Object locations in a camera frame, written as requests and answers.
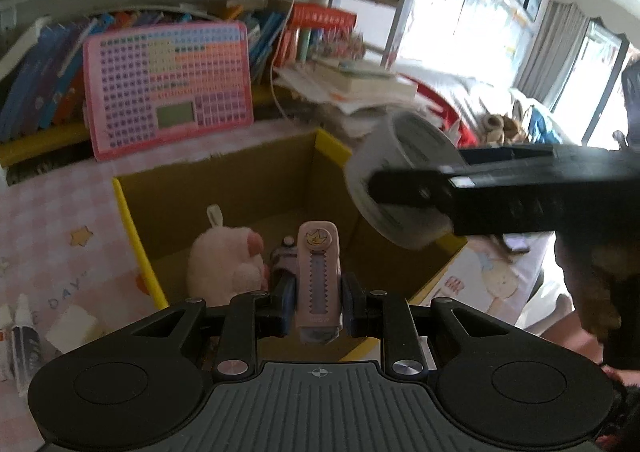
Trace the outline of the grey tape roll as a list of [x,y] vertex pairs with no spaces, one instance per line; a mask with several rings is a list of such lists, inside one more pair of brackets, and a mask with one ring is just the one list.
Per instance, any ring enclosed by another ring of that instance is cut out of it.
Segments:
[[361,216],[405,249],[420,249],[451,231],[428,191],[426,175],[464,159],[438,128],[415,112],[382,119],[345,165],[345,181]]

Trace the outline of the red box of books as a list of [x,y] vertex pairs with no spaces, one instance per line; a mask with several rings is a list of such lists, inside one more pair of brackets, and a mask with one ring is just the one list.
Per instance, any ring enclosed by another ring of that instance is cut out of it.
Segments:
[[294,3],[273,65],[281,67],[292,62],[305,62],[319,42],[351,34],[356,22],[356,14],[339,8],[308,2]]

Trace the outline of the stack of papers and books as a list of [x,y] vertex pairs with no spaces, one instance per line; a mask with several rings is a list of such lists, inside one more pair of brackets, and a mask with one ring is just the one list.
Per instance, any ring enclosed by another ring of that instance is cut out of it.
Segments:
[[277,84],[286,86],[310,103],[326,105],[343,118],[360,112],[417,112],[440,128],[444,111],[418,90],[416,82],[372,65],[366,60],[324,58],[295,63],[276,70]]

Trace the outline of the pink checkered tablecloth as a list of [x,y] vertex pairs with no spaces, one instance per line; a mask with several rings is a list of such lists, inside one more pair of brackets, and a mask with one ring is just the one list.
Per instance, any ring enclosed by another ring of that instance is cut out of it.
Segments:
[[107,331],[154,310],[137,284],[139,269],[122,226],[112,180],[158,166],[198,161],[292,137],[304,127],[285,120],[160,146],[98,163],[89,159],[1,192],[1,301],[28,297],[39,335],[71,305]]

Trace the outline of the white sponge block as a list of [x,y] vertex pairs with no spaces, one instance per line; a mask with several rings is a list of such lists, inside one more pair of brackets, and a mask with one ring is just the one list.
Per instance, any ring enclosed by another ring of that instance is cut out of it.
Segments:
[[103,335],[100,321],[79,305],[70,305],[53,323],[46,340],[60,354],[67,354]]

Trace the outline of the yellow cardboard box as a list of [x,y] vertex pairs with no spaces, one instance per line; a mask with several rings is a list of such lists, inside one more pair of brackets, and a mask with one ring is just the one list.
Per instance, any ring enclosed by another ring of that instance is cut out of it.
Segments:
[[250,227],[272,253],[306,221],[337,226],[341,265],[365,290],[380,289],[419,305],[434,277],[463,248],[446,233],[422,249],[401,248],[360,216],[343,167],[348,149],[326,132],[292,135],[194,163],[175,163],[114,180],[122,223],[157,309],[188,296],[186,264],[217,205],[228,227]]

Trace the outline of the row of blue books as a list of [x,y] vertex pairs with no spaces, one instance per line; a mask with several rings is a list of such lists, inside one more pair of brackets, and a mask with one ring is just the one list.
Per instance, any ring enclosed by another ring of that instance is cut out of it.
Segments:
[[104,13],[58,22],[42,30],[29,50],[1,108],[1,142],[48,129],[58,105],[82,66],[82,45],[114,24]]

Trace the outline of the pink keyboard learning tablet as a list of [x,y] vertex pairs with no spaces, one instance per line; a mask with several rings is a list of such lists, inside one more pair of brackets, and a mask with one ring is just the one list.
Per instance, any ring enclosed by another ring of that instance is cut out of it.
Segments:
[[254,120],[242,22],[182,22],[84,43],[93,155],[110,160]]

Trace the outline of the white tube bottle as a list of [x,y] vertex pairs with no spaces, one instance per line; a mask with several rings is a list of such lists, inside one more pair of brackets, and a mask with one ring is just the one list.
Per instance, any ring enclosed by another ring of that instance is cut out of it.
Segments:
[[18,395],[25,398],[29,385],[42,364],[40,338],[26,294],[17,298],[11,334],[16,389]]

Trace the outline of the pink plush pig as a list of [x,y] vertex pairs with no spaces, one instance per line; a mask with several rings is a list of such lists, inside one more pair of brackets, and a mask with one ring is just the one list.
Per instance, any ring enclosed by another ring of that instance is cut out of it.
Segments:
[[233,297],[267,291],[269,270],[262,260],[262,235],[250,227],[226,227],[217,204],[206,209],[210,228],[193,243],[186,268],[186,289],[209,307]]

